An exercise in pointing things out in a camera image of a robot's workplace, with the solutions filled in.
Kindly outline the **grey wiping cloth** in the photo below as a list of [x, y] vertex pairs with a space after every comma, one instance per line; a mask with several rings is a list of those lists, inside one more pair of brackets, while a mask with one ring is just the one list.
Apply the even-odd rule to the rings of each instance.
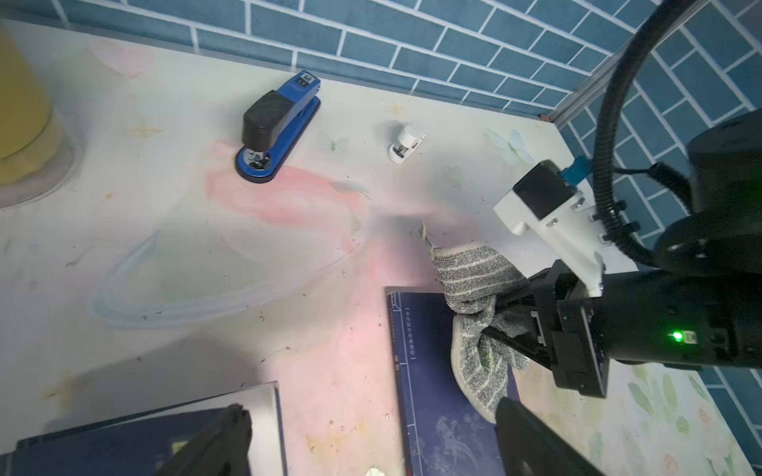
[[514, 369], [524, 371], [529, 359], [507, 344], [486, 335], [494, 327], [506, 337], [529, 331], [529, 321], [496, 311], [497, 299], [528, 284], [527, 278], [498, 251], [486, 244], [452, 248], [435, 246], [425, 226], [419, 229], [448, 307], [452, 324], [450, 361], [456, 382], [476, 412], [492, 424], [501, 400], [508, 397]]

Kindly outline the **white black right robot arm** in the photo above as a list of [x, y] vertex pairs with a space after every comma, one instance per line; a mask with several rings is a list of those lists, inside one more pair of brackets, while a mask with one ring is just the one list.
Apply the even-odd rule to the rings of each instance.
[[611, 273], [595, 209], [552, 162], [529, 170], [494, 210], [514, 234], [534, 230], [557, 253], [552, 267], [499, 295], [496, 313], [518, 331], [484, 335], [549, 369], [557, 386], [606, 394], [608, 365], [761, 364], [761, 114], [698, 135], [691, 174], [678, 178], [690, 214], [659, 238], [653, 263]]

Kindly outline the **blue book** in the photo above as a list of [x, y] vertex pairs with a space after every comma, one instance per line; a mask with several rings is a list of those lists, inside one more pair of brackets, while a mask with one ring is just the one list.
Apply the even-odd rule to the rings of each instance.
[[207, 397], [17, 442], [1, 457], [4, 475], [157, 475], [196, 434], [230, 405], [252, 420], [249, 475], [288, 472], [278, 387], [240, 387]]
[[387, 293], [408, 475], [502, 475], [496, 432], [454, 376], [454, 312], [440, 294]]

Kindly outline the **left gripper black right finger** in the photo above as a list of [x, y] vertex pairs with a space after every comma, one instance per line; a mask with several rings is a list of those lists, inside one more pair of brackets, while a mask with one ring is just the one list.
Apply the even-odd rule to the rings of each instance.
[[496, 435], [507, 475], [572, 476], [603, 473], [520, 402], [504, 398]]

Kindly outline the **small white stapler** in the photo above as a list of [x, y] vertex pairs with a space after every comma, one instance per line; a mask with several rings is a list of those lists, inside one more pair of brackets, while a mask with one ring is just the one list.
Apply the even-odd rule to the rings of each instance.
[[426, 138], [424, 130], [416, 124], [405, 125], [387, 150], [388, 158], [395, 164], [404, 164]]

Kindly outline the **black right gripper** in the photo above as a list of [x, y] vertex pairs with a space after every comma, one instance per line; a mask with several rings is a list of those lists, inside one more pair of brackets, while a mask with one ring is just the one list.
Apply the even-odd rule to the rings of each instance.
[[606, 275], [599, 297], [561, 261], [498, 297], [495, 313], [536, 311], [544, 344], [497, 328], [482, 335], [510, 350], [510, 366], [534, 362], [559, 388], [603, 398], [613, 361], [676, 369], [761, 365], [761, 278], [691, 278], [664, 271]]

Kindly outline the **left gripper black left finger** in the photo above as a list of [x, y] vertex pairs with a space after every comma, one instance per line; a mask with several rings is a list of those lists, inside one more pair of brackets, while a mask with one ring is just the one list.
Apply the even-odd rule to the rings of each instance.
[[252, 420], [241, 405], [225, 408], [157, 471], [157, 475], [249, 475]]

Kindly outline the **aluminium corner post right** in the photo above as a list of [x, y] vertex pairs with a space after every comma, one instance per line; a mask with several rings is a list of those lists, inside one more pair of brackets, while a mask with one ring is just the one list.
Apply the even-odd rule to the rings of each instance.
[[626, 41], [622, 48], [604, 61], [593, 75], [584, 81], [581, 86], [570, 94], [550, 114], [549, 120], [559, 129], [566, 126], [573, 117], [576, 117], [587, 105], [591, 104], [599, 95], [605, 93], [621, 59], [633, 41], [641, 37], [641, 32], [654, 22], [664, 22], [655, 40], [651, 43], [651, 51], [656, 51], [669, 36], [673, 35], [682, 25], [686, 24], [698, 13], [708, 1], [661, 1], [655, 11], [638, 27], [633, 37]]

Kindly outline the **yellow pen cup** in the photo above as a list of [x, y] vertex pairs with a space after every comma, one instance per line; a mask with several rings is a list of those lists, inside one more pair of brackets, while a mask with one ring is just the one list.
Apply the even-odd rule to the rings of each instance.
[[79, 161], [45, 85], [9, 31], [1, 29], [1, 207], [59, 188]]

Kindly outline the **blue black stapler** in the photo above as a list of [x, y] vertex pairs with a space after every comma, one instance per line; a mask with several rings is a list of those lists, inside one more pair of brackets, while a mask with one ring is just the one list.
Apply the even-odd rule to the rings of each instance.
[[261, 96], [243, 115], [235, 170], [254, 184], [271, 182], [321, 107], [321, 80], [300, 71]]

